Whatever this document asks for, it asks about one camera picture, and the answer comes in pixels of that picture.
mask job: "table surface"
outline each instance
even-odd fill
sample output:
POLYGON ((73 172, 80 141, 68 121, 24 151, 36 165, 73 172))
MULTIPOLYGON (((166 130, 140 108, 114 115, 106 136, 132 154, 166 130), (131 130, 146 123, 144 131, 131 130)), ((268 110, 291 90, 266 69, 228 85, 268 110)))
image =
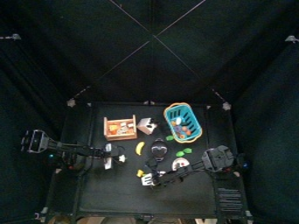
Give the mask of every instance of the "table surface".
MULTIPOLYGON (((138 170, 150 173, 146 161, 152 157, 151 144, 156 138, 164 139, 171 135, 164 119, 164 109, 168 104, 138 105, 95 102, 77 105, 67 115, 61 141, 64 143, 83 143, 93 147, 103 147, 107 143, 126 148, 127 161, 114 164, 114 169, 106 170, 103 160, 95 160, 79 191, 79 213, 106 215, 151 214, 155 216, 188 216, 215 217, 216 204, 211 176, 206 172, 190 175, 180 184, 168 185, 154 190, 142 185, 136 176, 138 170), (138 139, 108 142, 104 135, 104 117, 108 120, 131 118, 136 122, 151 117, 158 122, 158 128, 151 135, 140 130, 138 139), (143 154, 136 155, 136 145, 144 142, 143 154)), ((163 162, 159 163, 160 171, 172 169, 176 152, 192 148, 192 154, 184 158, 192 163, 202 159, 202 153, 212 147, 226 145, 236 152, 234 131, 230 121, 230 112, 222 106, 191 105, 192 112, 200 123, 203 134, 194 143, 167 142, 168 152, 163 162)), ((69 212, 73 209, 73 195, 76 194, 76 178, 67 172, 57 174, 56 190, 53 194, 52 209, 69 212)))

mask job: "plastic basket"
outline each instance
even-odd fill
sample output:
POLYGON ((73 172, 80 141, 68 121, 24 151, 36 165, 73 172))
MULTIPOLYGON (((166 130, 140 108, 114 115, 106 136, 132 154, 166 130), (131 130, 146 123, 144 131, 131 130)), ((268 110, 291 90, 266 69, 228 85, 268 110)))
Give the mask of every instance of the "plastic basket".
POLYGON ((178 143, 192 143, 202 136, 202 126, 192 113, 192 107, 188 103, 174 103, 163 111, 163 116, 171 128, 174 139, 178 143), (174 125, 178 118, 182 119, 182 123, 184 124, 183 126, 186 126, 187 129, 191 131, 190 135, 187 135, 187 133, 182 130, 182 125, 174 125))

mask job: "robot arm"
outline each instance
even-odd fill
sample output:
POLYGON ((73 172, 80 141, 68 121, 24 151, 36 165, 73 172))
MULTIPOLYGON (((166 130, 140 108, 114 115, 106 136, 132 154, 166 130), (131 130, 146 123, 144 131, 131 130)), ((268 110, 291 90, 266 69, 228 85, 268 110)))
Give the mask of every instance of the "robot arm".
POLYGON ((159 172, 158 162, 150 159, 146 165, 152 173, 142 178, 144 186, 167 186, 174 182, 183 182, 183 179, 195 172, 224 172, 234 164, 235 158, 227 146, 208 149, 203 152, 202 159, 194 164, 178 167, 175 171, 159 172))
POLYGON ((43 153, 44 151, 56 151, 67 165, 72 166, 76 163, 76 156, 102 159, 118 158, 120 162, 126 162, 124 150, 119 146, 108 143, 102 148, 92 148, 87 145, 69 144, 53 141, 43 130, 31 130, 25 132, 21 142, 23 149, 29 153, 43 153))

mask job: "black curtain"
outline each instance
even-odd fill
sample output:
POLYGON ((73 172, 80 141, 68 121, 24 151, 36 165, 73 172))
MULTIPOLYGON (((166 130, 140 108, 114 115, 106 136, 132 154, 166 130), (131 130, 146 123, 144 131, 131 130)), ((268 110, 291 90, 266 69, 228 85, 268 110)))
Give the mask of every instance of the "black curtain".
POLYGON ((278 55, 234 104, 246 187, 260 223, 299 223, 299 45, 278 55))
MULTIPOLYGON (((13 34, 3 20, 0 33, 13 34)), ((25 221, 44 206, 51 170, 47 155, 21 152, 24 132, 59 137, 65 101, 17 41, 0 40, 0 222, 25 221)))
POLYGON ((92 86, 79 100, 222 103, 219 91, 252 163, 252 213, 296 223, 299 58, 284 39, 298 33, 298 2, 206 1, 175 24, 202 1, 111 2, 0 4, 0 34, 23 38, 0 40, 0 217, 40 211, 47 195, 47 155, 20 153, 21 134, 43 129, 59 138, 65 102, 92 86))

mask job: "banana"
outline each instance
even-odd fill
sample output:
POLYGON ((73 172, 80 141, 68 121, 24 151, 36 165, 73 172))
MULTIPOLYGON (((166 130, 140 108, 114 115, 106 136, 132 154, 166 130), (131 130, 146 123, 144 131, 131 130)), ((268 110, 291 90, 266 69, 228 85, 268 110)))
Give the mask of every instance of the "banana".
POLYGON ((143 149, 144 145, 146 145, 146 142, 140 142, 135 147, 135 153, 139 156, 142 156, 142 149, 143 149))

